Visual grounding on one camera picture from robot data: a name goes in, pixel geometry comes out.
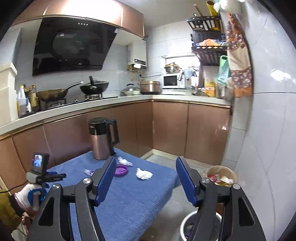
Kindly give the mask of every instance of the gas stove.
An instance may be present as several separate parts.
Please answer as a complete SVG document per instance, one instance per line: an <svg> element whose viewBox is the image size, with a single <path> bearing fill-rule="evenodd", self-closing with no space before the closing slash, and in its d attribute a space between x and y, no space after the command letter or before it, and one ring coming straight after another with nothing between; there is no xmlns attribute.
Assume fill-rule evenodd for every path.
<svg viewBox="0 0 296 241"><path fill-rule="evenodd" d="M72 103L67 103L66 99L63 99L63 100L59 100L59 101L47 102L47 103L45 103L45 107L43 108L43 110L51 110L51 109L62 107L62 106L79 104L79 103L84 103L84 102L94 101L94 100L99 100L99 99L111 99L111 98L116 98L116 96L104 98L102 96L102 93L97 94L97 95L90 95L90 96L85 95L85 98L83 101L78 101L77 99L75 99Z"/></svg>

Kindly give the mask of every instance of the metal screw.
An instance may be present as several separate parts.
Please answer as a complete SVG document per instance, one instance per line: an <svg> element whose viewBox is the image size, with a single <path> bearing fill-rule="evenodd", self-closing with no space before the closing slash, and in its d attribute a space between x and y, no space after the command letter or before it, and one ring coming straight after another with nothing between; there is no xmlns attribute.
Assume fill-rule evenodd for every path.
<svg viewBox="0 0 296 241"><path fill-rule="evenodd" d="M238 185L237 183L232 185L234 189L239 190L240 189L240 185Z"/></svg>
<svg viewBox="0 0 296 241"><path fill-rule="evenodd" d="M208 184L209 182L210 182L210 180L207 177L202 178L202 183Z"/></svg>
<svg viewBox="0 0 296 241"><path fill-rule="evenodd" d="M61 185L60 184L54 184L54 185L52 185L52 189L54 189L54 190L56 190L56 189L58 189L59 187L60 187Z"/></svg>
<svg viewBox="0 0 296 241"><path fill-rule="evenodd" d="M89 184L90 182L91 182L91 179L90 178L83 179L83 183L84 184Z"/></svg>

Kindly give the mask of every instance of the frying pan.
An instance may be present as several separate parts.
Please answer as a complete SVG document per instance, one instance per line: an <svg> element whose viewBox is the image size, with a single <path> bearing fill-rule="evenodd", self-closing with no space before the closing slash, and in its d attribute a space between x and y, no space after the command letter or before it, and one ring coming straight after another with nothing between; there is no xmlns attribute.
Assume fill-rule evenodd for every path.
<svg viewBox="0 0 296 241"><path fill-rule="evenodd" d="M37 96L40 100L42 100L44 102L62 100L67 95L68 90L70 88L77 86L77 85L81 85L81 84L83 84L83 81L74 83L65 89L52 89L52 90L46 90L46 91L39 91L39 92L37 92Z"/></svg>
<svg viewBox="0 0 296 241"><path fill-rule="evenodd" d="M108 87L109 82L96 80L96 78L93 78L92 76L90 76L89 79L90 79L90 83L80 86L81 91L85 95L101 94Z"/></svg>

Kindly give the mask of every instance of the white microwave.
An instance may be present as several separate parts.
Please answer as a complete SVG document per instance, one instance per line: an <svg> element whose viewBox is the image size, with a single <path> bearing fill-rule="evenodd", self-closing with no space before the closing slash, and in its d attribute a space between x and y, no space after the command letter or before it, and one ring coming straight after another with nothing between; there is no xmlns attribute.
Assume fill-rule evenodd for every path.
<svg viewBox="0 0 296 241"><path fill-rule="evenodd" d="M180 73L165 74L163 76L162 89L185 89L184 78L180 78Z"/></svg>

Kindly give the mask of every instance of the black glass range hood panel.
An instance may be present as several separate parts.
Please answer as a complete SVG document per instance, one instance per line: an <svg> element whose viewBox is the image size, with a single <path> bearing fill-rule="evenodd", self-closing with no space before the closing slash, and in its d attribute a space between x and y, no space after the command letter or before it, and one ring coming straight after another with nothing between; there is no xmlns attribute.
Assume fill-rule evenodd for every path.
<svg viewBox="0 0 296 241"><path fill-rule="evenodd" d="M116 36L116 27L77 18L44 18L35 44L33 76L101 70Z"/></svg>

